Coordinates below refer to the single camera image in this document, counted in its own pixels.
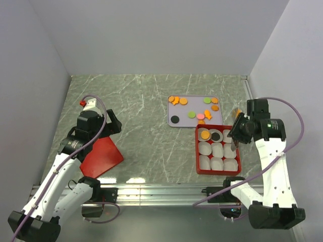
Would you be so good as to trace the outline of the red cookie tin box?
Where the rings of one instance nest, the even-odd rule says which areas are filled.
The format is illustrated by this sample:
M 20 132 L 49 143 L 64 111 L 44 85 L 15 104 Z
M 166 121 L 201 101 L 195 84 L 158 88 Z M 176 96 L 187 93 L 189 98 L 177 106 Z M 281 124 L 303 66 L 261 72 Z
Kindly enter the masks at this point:
M 228 133 L 232 126 L 201 125 L 195 129 L 196 172 L 202 175 L 237 176 L 241 172 L 239 150 L 231 150 L 232 139 Z M 209 140 L 201 139 L 201 132 L 210 132 Z M 217 132 L 221 136 L 220 142 L 214 142 L 211 134 Z

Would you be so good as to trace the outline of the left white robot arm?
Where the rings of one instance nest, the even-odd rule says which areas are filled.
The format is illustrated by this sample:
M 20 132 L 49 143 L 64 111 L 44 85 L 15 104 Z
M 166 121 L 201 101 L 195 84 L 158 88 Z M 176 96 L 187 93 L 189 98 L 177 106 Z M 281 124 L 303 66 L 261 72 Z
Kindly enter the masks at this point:
M 121 132 L 122 124 L 112 109 L 104 114 L 84 110 L 77 124 L 61 141 L 55 161 L 33 198 L 21 211 L 12 211 L 8 223 L 14 239 L 23 241 L 56 241 L 66 219 L 82 204 L 113 205 L 120 212 L 115 200 L 107 200 L 100 181 L 84 176 L 63 199 L 60 198 L 72 173 L 78 169 L 93 144 L 101 138 Z

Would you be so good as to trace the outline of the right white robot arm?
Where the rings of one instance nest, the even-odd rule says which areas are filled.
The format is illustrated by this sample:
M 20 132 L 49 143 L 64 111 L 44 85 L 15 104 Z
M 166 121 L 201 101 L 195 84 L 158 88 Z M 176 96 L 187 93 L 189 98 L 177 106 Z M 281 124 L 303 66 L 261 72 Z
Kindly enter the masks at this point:
M 290 229 L 305 218 L 293 196 L 286 162 L 286 132 L 281 119 L 271 118 L 267 99 L 247 101 L 247 113 L 237 116 L 229 132 L 234 144 L 253 141 L 263 171 L 263 194 L 260 195 L 242 177 L 226 177 L 222 195 L 227 201 L 236 198 L 247 208 L 254 229 Z

